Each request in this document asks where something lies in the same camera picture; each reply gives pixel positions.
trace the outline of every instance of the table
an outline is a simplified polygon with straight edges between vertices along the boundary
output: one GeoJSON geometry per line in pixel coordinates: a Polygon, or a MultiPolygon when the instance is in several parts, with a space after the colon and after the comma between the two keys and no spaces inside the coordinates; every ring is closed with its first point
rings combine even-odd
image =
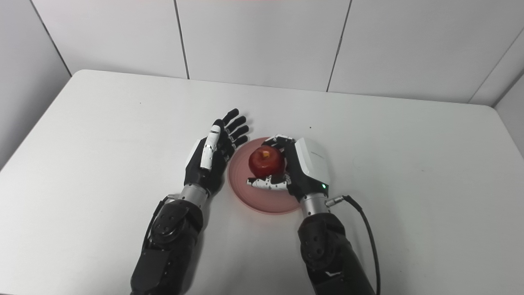
{"type": "MultiPolygon", "coordinates": [[[[524,160],[493,109],[82,70],[0,172],[0,293],[128,294],[158,201],[234,107],[251,139],[325,146],[331,196],[370,220],[383,294],[524,292],[524,160]]],[[[332,211],[374,286],[359,214],[332,211]]],[[[313,294],[300,211],[252,211],[226,184],[204,214],[187,294],[313,294]]]]}

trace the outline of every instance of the apple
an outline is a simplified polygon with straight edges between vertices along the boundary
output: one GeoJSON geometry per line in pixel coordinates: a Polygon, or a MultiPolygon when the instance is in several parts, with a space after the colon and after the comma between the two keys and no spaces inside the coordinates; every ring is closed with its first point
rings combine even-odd
{"type": "Polygon", "coordinates": [[[284,155],[282,155],[280,150],[269,145],[257,148],[249,156],[249,169],[256,178],[282,174],[285,166],[284,155]]]}

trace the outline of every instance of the white wall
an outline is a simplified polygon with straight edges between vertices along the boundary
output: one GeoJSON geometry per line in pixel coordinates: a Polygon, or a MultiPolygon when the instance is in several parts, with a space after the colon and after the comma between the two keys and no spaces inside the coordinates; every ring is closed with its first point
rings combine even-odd
{"type": "Polygon", "coordinates": [[[522,0],[354,0],[329,91],[467,103],[523,15],[522,0]]]}
{"type": "Polygon", "coordinates": [[[178,0],[191,79],[325,91],[349,0],[178,0]]]}
{"type": "Polygon", "coordinates": [[[0,168],[69,78],[31,2],[0,1],[0,168]]]}
{"type": "Polygon", "coordinates": [[[33,0],[71,73],[186,78],[173,0],[33,0]]]}
{"type": "Polygon", "coordinates": [[[524,76],[513,85],[495,109],[524,156],[524,76]]]}
{"type": "Polygon", "coordinates": [[[350,0],[34,2],[73,73],[325,91],[343,29],[333,92],[492,105],[524,68],[522,0],[353,0],[345,26],[350,0]]]}

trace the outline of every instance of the pink plate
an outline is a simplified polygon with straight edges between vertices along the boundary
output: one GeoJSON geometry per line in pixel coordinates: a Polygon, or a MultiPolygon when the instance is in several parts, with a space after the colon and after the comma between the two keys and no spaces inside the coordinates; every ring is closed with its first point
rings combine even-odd
{"type": "Polygon", "coordinates": [[[229,184],[240,201],[255,211],[275,215],[293,212],[300,204],[288,191],[267,191],[246,184],[248,177],[254,177],[248,166],[249,156],[266,139],[251,140],[235,152],[227,173],[229,184]]]}

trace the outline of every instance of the fingertip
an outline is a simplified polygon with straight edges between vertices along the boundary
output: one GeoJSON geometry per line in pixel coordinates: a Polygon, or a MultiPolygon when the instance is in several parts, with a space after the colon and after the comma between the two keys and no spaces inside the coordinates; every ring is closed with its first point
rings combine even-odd
{"type": "Polygon", "coordinates": [[[246,135],[242,135],[237,140],[235,140],[235,142],[233,144],[236,147],[239,147],[239,146],[241,146],[242,144],[244,144],[246,142],[247,142],[247,136],[246,135]]]}

